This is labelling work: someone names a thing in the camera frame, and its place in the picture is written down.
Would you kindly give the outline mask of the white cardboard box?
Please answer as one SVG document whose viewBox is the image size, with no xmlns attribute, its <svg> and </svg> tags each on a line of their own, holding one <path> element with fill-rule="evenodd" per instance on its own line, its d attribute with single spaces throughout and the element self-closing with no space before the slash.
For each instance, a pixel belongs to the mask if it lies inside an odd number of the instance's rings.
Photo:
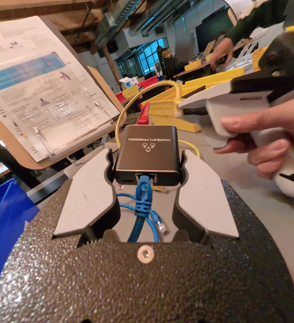
<svg viewBox="0 0 294 323">
<path fill-rule="evenodd" d="M 125 87 L 125 89 L 131 88 L 133 86 L 136 86 L 138 84 L 138 78 L 137 77 L 124 77 L 122 79 L 119 79 L 120 83 Z"/>
</svg>

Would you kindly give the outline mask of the blue storage bin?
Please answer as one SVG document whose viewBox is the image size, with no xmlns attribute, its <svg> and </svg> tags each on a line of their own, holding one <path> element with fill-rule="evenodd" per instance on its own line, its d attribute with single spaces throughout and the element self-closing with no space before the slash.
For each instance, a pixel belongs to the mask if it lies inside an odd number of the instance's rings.
<svg viewBox="0 0 294 323">
<path fill-rule="evenodd" d="M 0 274 L 12 248 L 39 208 L 15 179 L 0 185 Z"/>
</svg>

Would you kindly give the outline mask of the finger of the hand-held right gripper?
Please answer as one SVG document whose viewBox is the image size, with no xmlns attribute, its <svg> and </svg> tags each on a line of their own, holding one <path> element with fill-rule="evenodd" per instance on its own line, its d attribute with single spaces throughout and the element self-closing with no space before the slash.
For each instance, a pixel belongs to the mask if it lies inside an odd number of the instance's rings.
<svg viewBox="0 0 294 323">
<path fill-rule="evenodd" d="M 178 109 L 190 109 L 195 115 L 197 109 L 206 110 L 199 116 L 201 132 L 208 138 L 234 138 L 238 132 L 227 130 L 221 123 L 226 116 L 237 116 L 270 107 L 267 96 L 272 90 L 232 93 L 230 81 L 224 82 L 184 99 Z"/>
<path fill-rule="evenodd" d="M 203 133 L 206 142 L 215 149 L 223 148 L 227 145 L 229 137 L 219 135 L 213 125 L 200 125 L 201 132 Z"/>
</svg>

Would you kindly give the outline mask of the small yellow bin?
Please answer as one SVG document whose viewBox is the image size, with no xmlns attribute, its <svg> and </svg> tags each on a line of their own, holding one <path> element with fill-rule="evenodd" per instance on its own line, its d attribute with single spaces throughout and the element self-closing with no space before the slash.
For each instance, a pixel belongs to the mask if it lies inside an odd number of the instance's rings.
<svg viewBox="0 0 294 323">
<path fill-rule="evenodd" d="M 138 85 L 134 85 L 132 87 L 127 88 L 122 93 L 123 93 L 123 96 L 125 99 L 129 99 L 129 98 L 139 94 L 139 92 L 140 91 L 139 91 Z"/>
</svg>

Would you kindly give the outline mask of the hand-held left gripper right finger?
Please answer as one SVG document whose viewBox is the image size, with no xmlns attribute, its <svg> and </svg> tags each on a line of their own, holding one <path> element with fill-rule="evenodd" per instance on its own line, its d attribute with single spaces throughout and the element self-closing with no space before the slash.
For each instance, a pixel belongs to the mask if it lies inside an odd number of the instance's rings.
<svg viewBox="0 0 294 323">
<path fill-rule="evenodd" d="M 209 236 L 238 239 L 222 181 L 216 172 L 189 150 L 182 151 L 182 180 L 174 200 L 172 220 L 191 242 Z"/>
</svg>

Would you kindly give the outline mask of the grey desk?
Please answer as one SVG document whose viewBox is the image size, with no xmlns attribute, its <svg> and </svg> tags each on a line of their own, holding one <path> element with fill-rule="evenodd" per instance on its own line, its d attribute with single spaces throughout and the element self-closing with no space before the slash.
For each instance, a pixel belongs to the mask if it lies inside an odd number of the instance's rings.
<svg viewBox="0 0 294 323">
<path fill-rule="evenodd" d="M 202 159 L 227 180 L 258 216 L 280 249 L 294 281 L 294 199 L 279 192 L 273 180 L 258 175 L 247 153 L 216 154 L 201 132 L 178 130 L 178 138 L 195 145 Z"/>
</svg>

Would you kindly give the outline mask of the metal ventilation duct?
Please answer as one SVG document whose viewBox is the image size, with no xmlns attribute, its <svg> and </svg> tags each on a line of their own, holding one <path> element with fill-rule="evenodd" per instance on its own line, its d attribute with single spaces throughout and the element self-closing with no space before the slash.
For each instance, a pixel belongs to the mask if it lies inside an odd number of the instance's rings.
<svg viewBox="0 0 294 323">
<path fill-rule="evenodd" d="M 148 2 L 150 1 L 117 1 L 111 12 L 104 13 L 101 22 L 97 26 L 94 39 L 95 45 L 98 48 L 106 45 L 109 40 L 115 37 L 115 35 L 125 26 L 127 21 L 130 20 L 130 17 L 137 12 L 138 8 L 140 8 L 142 4 Z M 152 1 L 150 8 L 139 15 L 137 19 L 134 19 L 133 23 L 130 23 L 130 35 L 135 35 L 137 32 L 141 32 L 142 35 L 147 35 L 187 2 L 193 6 L 201 1 Z"/>
</svg>

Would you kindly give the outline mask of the red storage bin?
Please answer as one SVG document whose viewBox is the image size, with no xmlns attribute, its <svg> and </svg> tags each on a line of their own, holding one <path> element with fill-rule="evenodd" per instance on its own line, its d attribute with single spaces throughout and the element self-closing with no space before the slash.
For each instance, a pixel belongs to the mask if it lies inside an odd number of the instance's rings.
<svg viewBox="0 0 294 323">
<path fill-rule="evenodd" d="M 151 77 L 151 78 L 149 78 L 147 80 L 144 80 L 144 81 L 138 83 L 139 91 L 141 91 L 141 90 L 145 89 L 146 87 L 149 87 L 150 85 L 153 85 L 155 83 L 158 83 L 158 77 L 157 76 L 153 76 L 153 77 Z M 119 92 L 115 96 L 120 102 L 125 101 L 125 98 L 124 98 L 122 92 Z"/>
</svg>

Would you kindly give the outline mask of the yellow storage bin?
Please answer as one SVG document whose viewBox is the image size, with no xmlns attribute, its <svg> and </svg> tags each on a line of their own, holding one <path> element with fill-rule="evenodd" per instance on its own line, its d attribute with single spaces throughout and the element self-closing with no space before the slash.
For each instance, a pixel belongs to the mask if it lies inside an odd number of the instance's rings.
<svg viewBox="0 0 294 323">
<path fill-rule="evenodd" d="M 253 71 L 282 63 L 294 63 L 294 25 L 285 28 L 267 47 L 259 47 L 252 54 Z"/>
<path fill-rule="evenodd" d="M 245 75 L 245 68 L 239 67 L 218 74 L 187 81 L 184 85 L 179 84 L 180 94 L 181 97 L 185 99 L 199 91 L 208 89 L 242 75 Z M 197 124 L 174 117 L 175 95 L 176 90 L 172 87 L 161 94 L 142 102 L 140 104 L 140 108 L 142 109 L 145 106 L 145 103 L 149 102 L 148 115 L 154 125 L 173 125 L 181 131 L 191 133 L 200 132 L 201 129 Z"/>
</svg>

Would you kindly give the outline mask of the black network splitter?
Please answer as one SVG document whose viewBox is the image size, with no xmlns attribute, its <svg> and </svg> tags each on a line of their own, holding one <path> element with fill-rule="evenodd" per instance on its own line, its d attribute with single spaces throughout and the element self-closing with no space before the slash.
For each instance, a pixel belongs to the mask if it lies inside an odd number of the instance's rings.
<svg viewBox="0 0 294 323">
<path fill-rule="evenodd" d="M 177 186 L 182 177 L 177 129 L 173 125 L 128 125 L 114 166 L 118 184 L 137 185 L 148 176 L 156 186 Z"/>
</svg>

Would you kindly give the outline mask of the black wall screen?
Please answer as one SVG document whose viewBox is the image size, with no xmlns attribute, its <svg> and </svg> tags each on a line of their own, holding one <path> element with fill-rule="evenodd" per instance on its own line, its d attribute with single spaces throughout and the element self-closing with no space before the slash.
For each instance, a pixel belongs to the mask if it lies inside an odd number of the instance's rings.
<svg viewBox="0 0 294 323">
<path fill-rule="evenodd" d="M 201 24 L 195 28 L 199 53 L 205 51 L 209 42 L 234 27 L 228 16 L 228 10 L 228 7 L 219 8 L 214 13 L 203 19 Z"/>
</svg>

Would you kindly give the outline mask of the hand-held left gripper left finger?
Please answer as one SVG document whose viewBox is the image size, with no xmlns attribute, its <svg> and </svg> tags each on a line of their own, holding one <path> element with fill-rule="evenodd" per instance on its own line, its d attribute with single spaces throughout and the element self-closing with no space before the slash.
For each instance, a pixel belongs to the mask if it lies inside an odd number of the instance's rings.
<svg viewBox="0 0 294 323">
<path fill-rule="evenodd" d="M 113 151 L 103 148 L 73 176 L 53 236 L 103 238 L 121 217 L 113 181 Z"/>
</svg>

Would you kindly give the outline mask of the person's right hand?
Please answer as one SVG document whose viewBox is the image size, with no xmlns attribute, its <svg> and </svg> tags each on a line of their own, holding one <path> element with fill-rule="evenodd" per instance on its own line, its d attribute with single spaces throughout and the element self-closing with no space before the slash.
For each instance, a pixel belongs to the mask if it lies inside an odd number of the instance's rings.
<svg viewBox="0 0 294 323">
<path fill-rule="evenodd" d="M 272 179 L 281 168 L 291 143 L 294 144 L 294 99 L 266 110 L 223 117 L 221 124 L 238 136 L 230 139 L 225 147 L 214 149 L 214 153 L 248 153 L 247 162 L 256 166 L 258 175 Z M 258 147 L 249 135 L 252 131 L 271 128 L 283 128 L 288 138 Z"/>
</svg>

